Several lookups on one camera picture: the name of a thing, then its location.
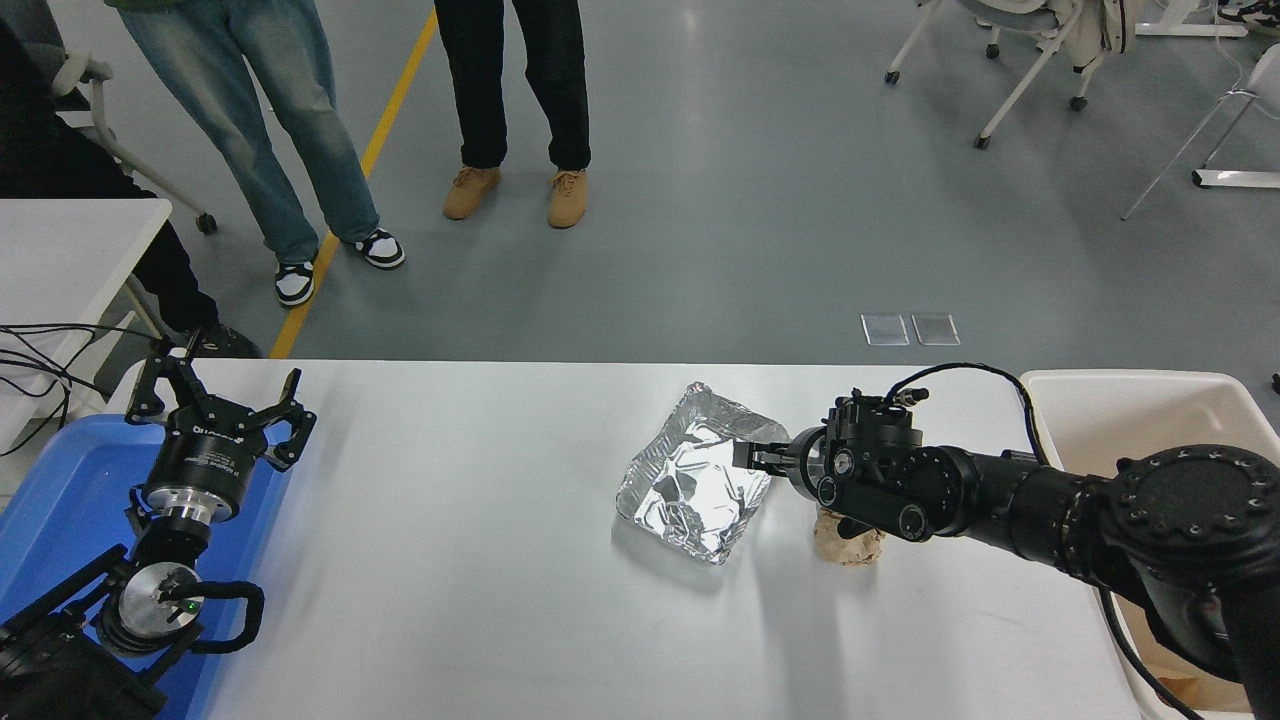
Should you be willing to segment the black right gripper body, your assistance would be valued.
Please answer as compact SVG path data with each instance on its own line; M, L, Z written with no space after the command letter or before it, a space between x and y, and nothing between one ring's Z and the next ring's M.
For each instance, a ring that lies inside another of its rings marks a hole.
M819 468L819 455L813 455L818 445L819 428L812 427L796 434L787 446L787 452L791 457L787 469L788 482L796 492L809 500L817 500L818 479L814 479L812 469L813 466Z

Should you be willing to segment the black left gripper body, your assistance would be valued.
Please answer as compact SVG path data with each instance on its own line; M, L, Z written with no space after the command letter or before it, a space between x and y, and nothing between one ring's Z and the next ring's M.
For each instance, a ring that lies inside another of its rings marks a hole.
M201 419L169 416L166 436L143 484L151 509L201 503L206 509L238 509L253 468L265 452L265 430L248 427L211 429Z

